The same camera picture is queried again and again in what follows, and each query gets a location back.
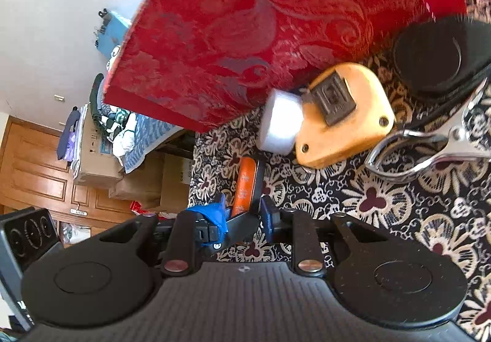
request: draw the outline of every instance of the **floral rug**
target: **floral rug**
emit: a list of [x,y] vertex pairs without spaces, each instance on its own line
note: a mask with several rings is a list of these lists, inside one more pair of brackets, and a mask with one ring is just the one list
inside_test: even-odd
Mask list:
[[[470,15],[491,21],[489,0],[467,0]],[[363,64],[384,84],[398,121],[411,121],[427,109],[408,96],[389,56],[378,54]],[[240,158],[258,153],[256,136],[262,108],[196,138],[190,205],[204,204],[224,192],[232,204]],[[491,141],[491,87],[467,125],[474,139]],[[403,239],[419,241],[450,258],[469,282],[458,324],[476,340],[491,340],[491,165],[446,163],[406,185],[392,185],[370,174],[366,152],[315,173],[287,157],[260,152],[266,161],[263,193],[279,207],[309,212],[316,219],[344,211]],[[414,162],[413,152],[394,155],[394,161]],[[259,229],[249,246],[233,246],[218,260],[289,260],[291,246],[268,245]]]

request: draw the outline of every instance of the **metal latch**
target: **metal latch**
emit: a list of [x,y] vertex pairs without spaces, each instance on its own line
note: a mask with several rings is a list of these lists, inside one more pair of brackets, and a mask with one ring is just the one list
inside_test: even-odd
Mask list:
[[80,210],[80,204],[77,205],[77,209],[70,209],[70,213],[77,216],[87,216],[87,212]]
[[328,126],[340,122],[357,107],[346,81],[336,71],[311,88],[310,93]]

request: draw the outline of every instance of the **cardboard box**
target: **cardboard box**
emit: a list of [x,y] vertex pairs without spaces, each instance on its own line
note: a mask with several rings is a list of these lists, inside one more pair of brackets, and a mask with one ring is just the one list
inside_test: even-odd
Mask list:
[[121,164],[112,154],[112,144],[103,139],[95,128],[89,109],[83,122],[80,169],[74,184],[107,189],[123,178],[121,169]]
[[155,212],[179,213],[188,207],[192,160],[165,154],[160,206]]
[[109,188],[109,198],[118,200],[135,200],[143,204],[160,200],[162,177],[164,171],[164,155],[150,152],[145,161],[114,187]]

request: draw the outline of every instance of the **red damask fabric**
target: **red damask fabric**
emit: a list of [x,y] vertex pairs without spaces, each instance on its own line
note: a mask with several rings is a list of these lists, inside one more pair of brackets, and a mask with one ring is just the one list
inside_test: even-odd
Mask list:
[[105,101],[208,131],[430,15],[424,0],[147,0]]

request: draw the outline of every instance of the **door panel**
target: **door panel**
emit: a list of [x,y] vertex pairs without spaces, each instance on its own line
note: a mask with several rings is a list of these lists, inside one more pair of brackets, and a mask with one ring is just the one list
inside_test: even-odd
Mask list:
[[[107,190],[73,184],[66,161],[56,157],[58,137],[12,124],[0,168],[0,205],[46,207],[53,217],[77,224],[121,223],[134,216],[130,201],[109,199]],[[75,216],[79,208],[87,216]]]

